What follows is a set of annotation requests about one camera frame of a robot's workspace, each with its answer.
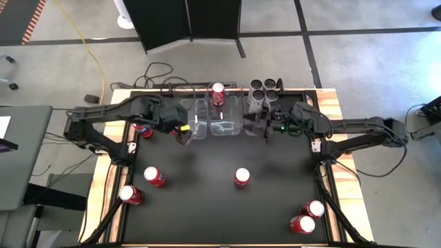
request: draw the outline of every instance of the black mat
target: black mat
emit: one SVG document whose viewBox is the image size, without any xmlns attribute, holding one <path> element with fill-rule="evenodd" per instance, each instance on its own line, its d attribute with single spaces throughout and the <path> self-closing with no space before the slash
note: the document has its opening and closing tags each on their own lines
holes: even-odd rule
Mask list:
<svg viewBox="0 0 441 248">
<path fill-rule="evenodd" d="M 19 45 L 39 0 L 9 0 L 0 14 L 0 45 Z"/>
<path fill-rule="evenodd" d="M 285 107 L 293 99 L 281 100 Z M 141 140 L 132 184 L 143 205 L 126 209 L 122 242 L 132 244 L 300 244 L 324 243 L 323 220 L 310 235 L 293 234 L 289 221 L 298 207 L 318 199 L 314 160 L 306 136 L 275 137 L 273 145 L 248 136 L 212 136 L 178 145 L 171 135 Z M 166 178 L 159 189 L 143 177 L 157 166 Z M 234 173 L 247 168 L 246 189 L 234 187 Z"/>
</svg>

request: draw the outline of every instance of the red soda can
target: red soda can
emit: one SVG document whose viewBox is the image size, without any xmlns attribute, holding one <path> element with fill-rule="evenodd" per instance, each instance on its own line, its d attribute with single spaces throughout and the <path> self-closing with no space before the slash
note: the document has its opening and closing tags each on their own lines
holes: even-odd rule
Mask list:
<svg viewBox="0 0 441 248">
<path fill-rule="evenodd" d="M 310 216 L 312 218 L 320 218 L 325 213 L 325 206 L 318 200 L 312 200 L 299 209 L 299 214 Z"/>
<path fill-rule="evenodd" d="M 131 185 L 126 185 L 119 191 L 119 198 L 124 203 L 139 205 L 143 202 L 144 192 Z"/>
<path fill-rule="evenodd" d="M 144 178 L 151 184 L 162 187 L 165 183 L 165 177 L 156 167 L 148 167 L 144 171 Z"/>
<path fill-rule="evenodd" d="M 219 107 L 225 104 L 225 88 L 222 83 L 213 84 L 212 88 L 213 105 Z"/>
<path fill-rule="evenodd" d="M 153 135 L 153 129 L 143 127 L 142 125 L 133 124 L 134 129 L 144 138 L 150 138 Z"/>
<path fill-rule="evenodd" d="M 310 234 L 316 228 L 316 223 L 309 216 L 296 216 L 291 219 L 289 226 L 296 234 Z"/>
<path fill-rule="evenodd" d="M 248 169 L 240 168 L 234 174 L 234 185 L 237 188 L 242 189 L 248 184 L 249 178 Z"/>
</svg>

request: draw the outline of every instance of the gray floor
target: gray floor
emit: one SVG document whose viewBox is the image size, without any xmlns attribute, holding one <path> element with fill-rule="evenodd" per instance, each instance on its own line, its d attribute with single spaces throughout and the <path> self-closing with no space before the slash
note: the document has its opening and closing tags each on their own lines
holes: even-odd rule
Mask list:
<svg viewBox="0 0 441 248">
<path fill-rule="evenodd" d="M 116 26 L 110 0 L 61 0 L 86 38 L 135 37 Z M 430 15 L 439 0 L 302 0 L 309 30 L 418 28 L 441 26 Z M 243 0 L 243 32 L 299 31 L 291 0 Z M 77 39 L 70 24 L 49 1 L 32 40 Z M 392 116 L 404 120 L 406 110 L 441 95 L 441 32 L 354 34 L 310 37 L 323 87 L 338 91 L 345 118 Z M 112 82 L 132 83 L 153 61 L 174 66 L 174 75 L 189 81 L 284 79 L 289 87 L 313 87 L 302 37 L 241 39 L 246 59 L 230 41 L 178 41 L 145 55 L 140 43 L 91 45 L 106 75 L 105 103 Z M 2 47 L 18 66 L 0 62 L 0 75 L 17 82 L 13 92 L 0 86 L 0 105 L 84 105 L 84 94 L 100 94 L 101 79 L 82 45 Z M 152 75 L 166 70 L 153 68 Z M 65 115 L 55 112 L 49 130 L 61 134 Z M 411 116 L 410 122 L 424 125 Z M 411 125 L 410 130 L 417 128 Z M 411 141 L 402 166 L 386 178 L 362 179 L 362 191 L 374 237 L 380 244 L 439 247 L 441 237 L 441 147 L 432 138 Z M 359 169 L 381 174 L 398 162 L 401 149 L 375 147 L 355 152 Z M 71 145 L 44 145 L 35 174 L 50 173 L 88 155 Z M 94 160 L 75 173 L 92 173 Z M 45 184 L 47 174 L 32 178 Z"/>
</svg>

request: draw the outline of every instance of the transparent bin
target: transparent bin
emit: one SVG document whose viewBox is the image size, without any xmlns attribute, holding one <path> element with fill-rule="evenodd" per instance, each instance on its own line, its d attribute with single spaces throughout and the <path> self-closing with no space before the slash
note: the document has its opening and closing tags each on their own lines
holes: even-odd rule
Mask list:
<svg viewBox="0 0 441 248">
<path fill-rule="evenodd" d="M 175 92 L 174 96 L 176 102 L 181 104 L 187 110 L 188 125 L 193 132 L 192 139 L 205 138 L 207 136 L 208 122 L 208 102 L 205 100 L 206 95 L 198 94 L 196 99 L 194 99 L 193 92 L 187 94 Z"/>
<path fill-rule="evenodd" d="M 248 104 L 248 96 L 243 97 L 243 114 L 248 114 L 249 104 Z M 244 124 L 251 125 L 252 122 L 250 120 L 244 119 Z M 249 136 L 256 136 L 255 133 L 245 130 L 245 133 Z"/>
<path fill-rule="evenodd" d="M 225 96 L 225 104 L 216 107 L 209 101 L 209 128 L 213 135 L 237 135 L 242 129 L 242 103 L 237 96 Z"/>
</svg>

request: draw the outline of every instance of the desk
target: desk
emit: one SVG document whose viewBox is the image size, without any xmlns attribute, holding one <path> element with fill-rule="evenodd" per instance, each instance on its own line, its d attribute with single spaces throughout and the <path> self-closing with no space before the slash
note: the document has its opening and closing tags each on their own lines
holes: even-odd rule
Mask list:
<svg viewBox="0 0 441 248">
<path fill-rule="evenodd" d="M 285 89 L 287 91 L 304 91 L 310 89 Z M 132 90 L 115 90 L 112 102 L 119 103 L 122 100 L 130 96 Z M 323 114 L 326 114 L 330 119 L 341 119 L 342 114 L 340 111 L 340 105 L 338 103 L 337 93 L 334 89 L 320 89 L 315 90 L 318 98 L 318 107 Z M 111 123 L 106 123 L 104 134 L 111 138 L 113 141 L 120 142 L 123 135 L 125 122 L 115 121 Z M 134 130 L 131 129 L 129 132 L 129 141 L 134 137 Z M 335 134 L 332 137 L 333 141 L 342 141 L 347 138 L 346 135 Z M 344 163 L 349 168 L 355 170 L 355 164 L 351 155 L 343 155 L 340 157 L 339 161 Z M 361 188 L 358 184 L 357 178 L 355 178 L 350 172 L 347 172 L 344 168 L 339 166 L 333 166 L 332 174 L 334 175 L 336 182 L 336 189 L 338 192 L 338 200 L 340 207 L 345 213 L 346 217 L 351 221 L 352 225 L 368 240 L 373 240 L 371 233 L 371 228 L 369 224 L 369 219 L 367 217 L 367 212 L 365 208 L 365 202 L 363 200 Z M 127 176 L 127 169 L 124 168 L 120 178 L 119 187 L 125 182 Z M 94 171 L 94 178 L 92 181 L 92 186 L 90 188 L 89 198 L 88 198 L 88 214 L 87 214 L 87 225 L 83 228 L 84 236 L 83 240 L 87 239 L 94 229 L 100 223 L 102 217 L 107 213 L 109 209 L 110 199 L 112 197 L 112 190 L 114 190 L 114 183 L 116 178 L 116 167 L 110 164 L 110 159 L 108 156 L 100 156 L 96 162 L 96 167 Z M 325 177 L 325 184 L 329 186 L 328 177 Z M 335 241 L 339 241 L 340 234 L 338 232 L 338 226 L 336 222 L 336 217 L 333 215 L 332 210 L 328 207 L 329 218 L 331 221 L 331 231 Z M 121 221 L 121 208 L 116 212 L 113 218 L 113 222 L 110 225 L 110 235 L 109 242 L 116 242 L 118 238 L 118 228 Z"/>
</svg>

